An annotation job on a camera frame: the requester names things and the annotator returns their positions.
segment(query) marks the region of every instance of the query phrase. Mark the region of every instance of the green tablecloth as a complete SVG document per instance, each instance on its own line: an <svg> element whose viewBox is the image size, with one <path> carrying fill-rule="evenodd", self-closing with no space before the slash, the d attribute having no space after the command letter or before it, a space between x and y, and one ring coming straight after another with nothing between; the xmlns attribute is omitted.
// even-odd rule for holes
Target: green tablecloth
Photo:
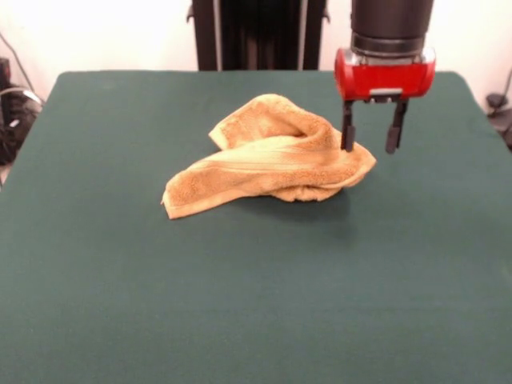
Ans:
<svg viewBox="0 0 512 384"><path fill-rule="evenodd" d="M177 221L167 180L274 92L339 126L330 73L64 74L0 193L0 383L512 382L512 168L438 74L378 164L322 203Z"/></svg>

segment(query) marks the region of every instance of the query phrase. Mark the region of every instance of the towel fold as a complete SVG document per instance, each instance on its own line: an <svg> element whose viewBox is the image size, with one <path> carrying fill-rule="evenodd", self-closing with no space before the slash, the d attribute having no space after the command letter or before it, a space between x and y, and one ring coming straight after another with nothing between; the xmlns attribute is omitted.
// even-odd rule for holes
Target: towel fold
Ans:
<svg viewBox="0 0 512 384"><path fill-rule="evenodd" d="M327 120L276 94L252 99L221 120L210 138L221 151L166 184L162 204L169 218L251 196L321 201L360 182L376 163L357 143L352 152L341 151L341 133Z"/></svg>

